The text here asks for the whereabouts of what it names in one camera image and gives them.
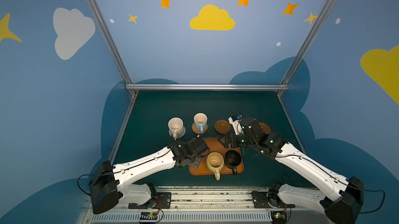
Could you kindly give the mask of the brown wooden coaster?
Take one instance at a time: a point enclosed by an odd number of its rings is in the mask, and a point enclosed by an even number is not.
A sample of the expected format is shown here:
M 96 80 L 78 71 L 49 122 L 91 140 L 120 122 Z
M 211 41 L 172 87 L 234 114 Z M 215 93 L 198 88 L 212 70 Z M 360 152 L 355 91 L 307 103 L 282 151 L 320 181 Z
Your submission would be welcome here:
M 226 120 L 218 120 L 215 123 L 214 129 L 217 133 L 221 135 L 227 134 L 231 130 L 231 124 Z
M 271 128 L 265 123 L 259 123 L 260 127 L 264 130 L 266 135 L 271 133 Z

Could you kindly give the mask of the black mug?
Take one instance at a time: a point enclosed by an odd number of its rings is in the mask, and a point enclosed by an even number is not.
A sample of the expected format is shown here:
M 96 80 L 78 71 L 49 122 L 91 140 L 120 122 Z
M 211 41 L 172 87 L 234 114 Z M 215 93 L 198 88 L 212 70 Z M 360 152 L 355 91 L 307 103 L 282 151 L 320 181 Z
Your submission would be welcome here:
M 232 171 L 233 175 L 238 175 L 238 166 L 242 163 L 242 156 L 238 151 L 229 150 L 224 155 L 225 167 Z

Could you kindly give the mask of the yellow beige mug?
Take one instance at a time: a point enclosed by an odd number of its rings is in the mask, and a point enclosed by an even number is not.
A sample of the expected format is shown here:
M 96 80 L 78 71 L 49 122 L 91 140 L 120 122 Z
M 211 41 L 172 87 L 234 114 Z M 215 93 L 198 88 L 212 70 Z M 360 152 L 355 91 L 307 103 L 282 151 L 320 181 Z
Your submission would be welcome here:
M 216 180 L 220 180 L 220 172 L 224 168 L 224 158 L 220 153 L 212 152 L 206 159 L 207 169 L 215 175 Z

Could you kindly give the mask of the grey felt coaster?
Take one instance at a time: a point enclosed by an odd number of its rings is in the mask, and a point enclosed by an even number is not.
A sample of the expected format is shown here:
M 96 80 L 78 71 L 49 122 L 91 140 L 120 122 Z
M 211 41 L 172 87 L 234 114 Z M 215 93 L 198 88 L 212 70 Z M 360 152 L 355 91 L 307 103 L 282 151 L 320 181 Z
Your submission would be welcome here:
M 179 138 L 182 138 L 182 137 L 185 135 L 185 133 L 186 133 L 186 128 L 183 126 L 183 127 L 181 127 L 180 129 L 178 129 L 178 130 L 169 129 L 168 132 L 169 132 L 169 135 L 170 135 L 173 139 L 179 139 Z

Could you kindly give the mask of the woven rattan coaster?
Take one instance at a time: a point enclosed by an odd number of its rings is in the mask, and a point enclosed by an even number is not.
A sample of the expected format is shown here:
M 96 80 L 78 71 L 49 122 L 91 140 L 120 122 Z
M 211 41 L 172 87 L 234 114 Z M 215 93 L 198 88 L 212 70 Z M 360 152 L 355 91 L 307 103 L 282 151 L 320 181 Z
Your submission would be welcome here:
M 196 134 L 203 134 L 203 133 L 207 132 L 207 130 L 208 130 L 208 125 L 206 125 L 206 127 L 203 129 L 203 131 L 200 131 L 199 129 L 196 128 L 195 123 L 193 123 L 193 124 L 192 124 L 192 130 L 193 130 L 193 132 L 196 133 Z

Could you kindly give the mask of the light blue mug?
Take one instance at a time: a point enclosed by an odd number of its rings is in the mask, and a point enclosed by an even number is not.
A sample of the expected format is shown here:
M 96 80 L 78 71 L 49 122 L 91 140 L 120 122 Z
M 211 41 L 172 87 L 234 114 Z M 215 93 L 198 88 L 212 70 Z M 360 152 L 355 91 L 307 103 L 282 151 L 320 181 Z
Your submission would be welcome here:
M 198 130 L 200 133 L 203 133 L 207 128 L 207 115 L 204 113 L 197 113 L 193 119 L 195 129 Z

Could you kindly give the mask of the white speckled mug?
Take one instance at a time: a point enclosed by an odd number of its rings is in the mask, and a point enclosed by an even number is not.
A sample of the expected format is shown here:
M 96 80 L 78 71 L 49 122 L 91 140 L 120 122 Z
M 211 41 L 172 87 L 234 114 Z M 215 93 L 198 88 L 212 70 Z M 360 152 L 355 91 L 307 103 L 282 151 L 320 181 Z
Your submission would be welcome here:
M 170 119 L 169 122 L 168 122 L 168 128 L 169 128 L 169 129 L 178 130 L 178 129 L 180 129 L 180 128 L 183 127 L 183 126 L 184 126 L 183 120 L 180 119 L 180 118 L 172 118 L 172 119 Z

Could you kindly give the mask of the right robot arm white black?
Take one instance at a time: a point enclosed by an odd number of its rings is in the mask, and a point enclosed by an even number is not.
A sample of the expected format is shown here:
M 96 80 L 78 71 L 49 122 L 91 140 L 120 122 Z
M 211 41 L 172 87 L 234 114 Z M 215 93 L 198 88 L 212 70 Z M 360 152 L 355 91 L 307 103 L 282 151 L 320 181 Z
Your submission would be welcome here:
M 268 190 L 272 208 L 301 206 L 325 214 L 335 224 L 354 224 L 364 202 L 364 184 L 356 177 L 337 174 L 302 153 L 276 133 L 267 134 L 254 118 L 232 116 L 234 132 L 223 135 L 226 148 L 253 148 L 260 154 L 286 165 L 312 183 L 316 189 L 302 189 L 276 182 Z

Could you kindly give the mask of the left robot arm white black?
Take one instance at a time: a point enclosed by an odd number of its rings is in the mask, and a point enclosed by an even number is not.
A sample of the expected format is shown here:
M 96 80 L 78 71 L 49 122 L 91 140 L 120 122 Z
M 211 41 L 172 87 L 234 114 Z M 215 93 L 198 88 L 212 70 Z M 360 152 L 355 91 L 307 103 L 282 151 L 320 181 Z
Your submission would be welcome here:
M 95 215 L 109 211 L 118 203 L 151 205 L 158 199 L 151 183 L 136 185 L 135 182 L 160 171 L 174 167 L 198 167 L 209 150 L 202 137 L 186 143 L 175 141 L 163 149 L 143 158 L 112 165 L 101 163 L 89 177 L 89 195 Z

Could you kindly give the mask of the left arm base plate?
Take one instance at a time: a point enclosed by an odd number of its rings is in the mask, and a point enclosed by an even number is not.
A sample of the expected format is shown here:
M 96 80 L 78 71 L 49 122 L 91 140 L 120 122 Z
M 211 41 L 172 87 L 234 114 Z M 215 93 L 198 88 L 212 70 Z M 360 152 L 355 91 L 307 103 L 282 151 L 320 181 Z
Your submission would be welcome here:
M 158 209 L 159 207 L 164 209 L 170 209 L 171 205 L 171 192 L 160 192 L 158 193 L 158 199 L 152 203 L 145 203 L 144 205 L 138 205 L 129 203 L 129 209 Z

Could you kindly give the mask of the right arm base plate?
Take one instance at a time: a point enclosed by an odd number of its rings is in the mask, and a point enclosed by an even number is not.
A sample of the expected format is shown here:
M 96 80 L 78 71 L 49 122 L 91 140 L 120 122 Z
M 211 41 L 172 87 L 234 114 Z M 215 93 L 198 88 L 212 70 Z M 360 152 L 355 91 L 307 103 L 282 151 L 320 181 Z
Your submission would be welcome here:
M 295 208 L 295 204 L 285 204 L 275 192 L 251 192 L 255 208 Z

